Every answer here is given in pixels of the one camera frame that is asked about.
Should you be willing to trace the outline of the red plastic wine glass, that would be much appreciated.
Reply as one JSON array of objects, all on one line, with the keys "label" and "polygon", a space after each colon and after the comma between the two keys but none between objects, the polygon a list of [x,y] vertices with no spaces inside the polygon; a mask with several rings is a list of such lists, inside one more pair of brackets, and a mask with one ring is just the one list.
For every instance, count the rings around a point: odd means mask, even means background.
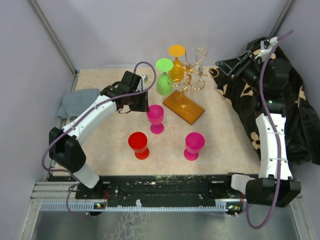
[{"label": "red plastic wine glass", "polygon": [[148,139],[143,132],[134,132],[128,138],[128,144],[134,151],[134,155],[139,160],[148,158],[150,151],[148,149]]}]

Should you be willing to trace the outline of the green plastic wine glass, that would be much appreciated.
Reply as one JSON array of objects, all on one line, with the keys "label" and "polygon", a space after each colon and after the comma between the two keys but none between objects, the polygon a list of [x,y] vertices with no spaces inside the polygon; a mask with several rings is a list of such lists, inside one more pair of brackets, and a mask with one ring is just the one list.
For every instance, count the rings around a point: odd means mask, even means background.
[{"label": "green plastic wine glass", "polygon": [[156,80],[156,91],[161,96],[169,96],[173,87],[172,83],[168,83],[170,75],[168,74],[174,67],[174,63],[169,58],[161,58],[155,63],[155,67],[161,74],[157,77]]}]

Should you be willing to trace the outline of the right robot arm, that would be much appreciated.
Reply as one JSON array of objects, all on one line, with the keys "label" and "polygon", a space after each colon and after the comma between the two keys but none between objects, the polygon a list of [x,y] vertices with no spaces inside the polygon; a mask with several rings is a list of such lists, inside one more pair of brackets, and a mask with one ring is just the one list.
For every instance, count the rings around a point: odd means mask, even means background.
[{"label": "right robot arm", "polygon": [[301,183],[293,179],[289,168],[285,142],[287,108],[283,90],[292,65],[282,58],[266,57],[265,53],[255,56],[248,50],[237,58],[215,63],[230,79],[243,80],[254,89],[252,108],[260,138],[258,177],[231,173],[223,192],[229,198],[242,193],[249,204],[284,208],[301,192]]}]

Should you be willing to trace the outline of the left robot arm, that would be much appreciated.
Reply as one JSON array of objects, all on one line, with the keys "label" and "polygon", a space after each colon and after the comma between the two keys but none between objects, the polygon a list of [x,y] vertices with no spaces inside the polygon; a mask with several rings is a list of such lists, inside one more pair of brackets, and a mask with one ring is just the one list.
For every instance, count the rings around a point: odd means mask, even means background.
[{"label": "left robot arm", "polygon": [[103,195],[104,186],[99,183],[99,175],[87,164],[82,145],[106,118],[124,106],[133,112],[147,112],[147,80],[145,74],[126,71],[120,81],[105,87],[79,117],[62,129],[54,127],[49,132],[49,157],[85,185],[87,194],[95,199]]}]

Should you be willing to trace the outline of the clear wine glass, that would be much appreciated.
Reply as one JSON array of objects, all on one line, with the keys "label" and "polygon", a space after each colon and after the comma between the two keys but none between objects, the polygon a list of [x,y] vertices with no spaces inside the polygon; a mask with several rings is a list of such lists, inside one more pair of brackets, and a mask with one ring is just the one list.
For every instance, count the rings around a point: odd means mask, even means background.
[{"label": "clear wine glass", "polygon": [[202,61],[207,57],[208,50],[201,45],[196,45],[194,47],[194,53],[195,53],[195,62],[193,64],[193,72],[197,73],[198,76],[201,77],[204,72]]}]

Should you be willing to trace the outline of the orange plastic wine glass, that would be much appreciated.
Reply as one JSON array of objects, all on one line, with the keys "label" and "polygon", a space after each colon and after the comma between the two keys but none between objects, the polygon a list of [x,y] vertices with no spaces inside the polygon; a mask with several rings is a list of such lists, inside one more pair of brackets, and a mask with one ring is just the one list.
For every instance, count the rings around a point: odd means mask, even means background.
[{"label": "orange plastic wine glass", "polygon": [[168,54],[173,57],[173,68],[168,72],[174,83],[180,83],[184,79],[183,63],[179,60],[186,50],[182,45],[175,44],[169,47]]}]

